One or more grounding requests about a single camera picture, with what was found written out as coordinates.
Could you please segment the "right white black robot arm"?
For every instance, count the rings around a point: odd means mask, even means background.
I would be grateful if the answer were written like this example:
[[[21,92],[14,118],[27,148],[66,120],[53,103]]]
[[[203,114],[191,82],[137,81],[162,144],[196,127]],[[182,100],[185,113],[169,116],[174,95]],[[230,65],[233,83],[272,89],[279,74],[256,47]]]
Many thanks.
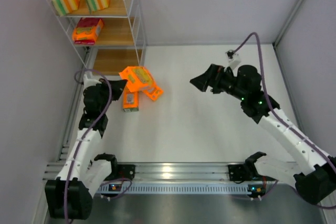
[[[263,152],[245,159],[245,180],[270,177],[296,190],[306,202],[316,205],[335,191],[335,157],[315,146],[286,117],[280,105],[261,89],[262,77],[251,65],[234,74],[230,67],[212,64],[190,80],[198,90],[226,92],[240,100],[245,115],[272,135],[294,159],[282,162]]]

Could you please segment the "pink sponge orange box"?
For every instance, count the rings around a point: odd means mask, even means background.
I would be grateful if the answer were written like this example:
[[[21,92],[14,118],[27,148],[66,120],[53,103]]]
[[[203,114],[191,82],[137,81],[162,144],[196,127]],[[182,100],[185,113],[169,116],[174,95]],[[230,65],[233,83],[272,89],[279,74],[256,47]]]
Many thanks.
[[[102,18],[80,18],[72,32],[72,41],[75,45],[89,45],[96,43],[104,27]]]

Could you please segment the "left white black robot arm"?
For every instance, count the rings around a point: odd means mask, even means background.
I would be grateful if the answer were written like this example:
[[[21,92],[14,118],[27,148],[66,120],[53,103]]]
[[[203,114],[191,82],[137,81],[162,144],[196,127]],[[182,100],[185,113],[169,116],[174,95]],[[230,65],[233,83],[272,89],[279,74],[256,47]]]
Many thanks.
[[[86,220],[93,197],[105,179],[117,171],[112,154],[97,154],[108,125],[106,111],[122,96],[127,81],[84,78],[83,114],[75,143],[61,171],[45,185],[49,214],[66,223]]]

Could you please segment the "orange box with barcode label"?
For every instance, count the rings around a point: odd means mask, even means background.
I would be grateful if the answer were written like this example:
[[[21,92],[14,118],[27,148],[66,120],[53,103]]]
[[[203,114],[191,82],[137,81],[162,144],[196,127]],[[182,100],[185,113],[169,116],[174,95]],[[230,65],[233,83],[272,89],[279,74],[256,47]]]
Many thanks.
[[[164,91],[159,86],[152,86],[149,89],[143,90],[142,92],[152,101],[156,101],[164,93]]]

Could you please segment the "yellow smiley sponge orange box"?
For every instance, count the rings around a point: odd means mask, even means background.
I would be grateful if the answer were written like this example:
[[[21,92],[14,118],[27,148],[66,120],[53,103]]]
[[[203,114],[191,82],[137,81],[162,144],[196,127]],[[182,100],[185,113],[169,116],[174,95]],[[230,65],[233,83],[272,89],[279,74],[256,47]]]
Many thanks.
[[[143,66],[128,66],[119,72],[119,76],[127,80],[127,88],[131,92],[147,90],[155,84],[152,75]]]

